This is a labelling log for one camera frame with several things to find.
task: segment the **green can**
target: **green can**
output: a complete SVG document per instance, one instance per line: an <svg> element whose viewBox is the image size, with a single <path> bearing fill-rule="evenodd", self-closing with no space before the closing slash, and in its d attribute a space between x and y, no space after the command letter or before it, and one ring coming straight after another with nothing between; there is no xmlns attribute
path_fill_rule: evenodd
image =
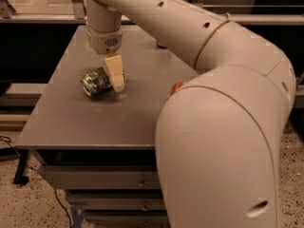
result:
<svg viewBox="0 0 304 228"><path fill-rule="evenodd" d="M89 97L97 95L112 87L103 67L99 67L94 71L87 73L81 80L81 83L85 94Z"/></svg>

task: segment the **drawer handle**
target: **drawer handle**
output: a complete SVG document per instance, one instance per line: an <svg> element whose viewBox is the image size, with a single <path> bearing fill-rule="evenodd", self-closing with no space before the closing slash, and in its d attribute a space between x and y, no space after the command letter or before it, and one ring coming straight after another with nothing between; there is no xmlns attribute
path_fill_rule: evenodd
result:
<svg viewBox="0 0 304 228"><path fill-rule="evenodd" d="M144 180L142 180L142 182L139 184L139 188L144 189L148 187L148 185L144 182Z"/></svg>
<svg viewBox="0 0 304 228"><path fill-rule="evenodd" d="M146 206L146 203L144 204L144 206L143 206L142 210L143 210L144 212L149 211L149 208Z"/></svg>

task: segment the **robotic arm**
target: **robotic arm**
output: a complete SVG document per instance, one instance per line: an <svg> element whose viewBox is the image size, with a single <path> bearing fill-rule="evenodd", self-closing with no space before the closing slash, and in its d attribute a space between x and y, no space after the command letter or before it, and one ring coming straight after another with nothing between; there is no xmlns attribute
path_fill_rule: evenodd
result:
<svg viewBox="0 0 304 228"><path fill-rule="evenodd" d="M119 48L121 14L204 73L158 120L171 226L278 228L279 147L295 99L289 59L250 30L180 0L89 0L87 35L98 53Z"/></svg>

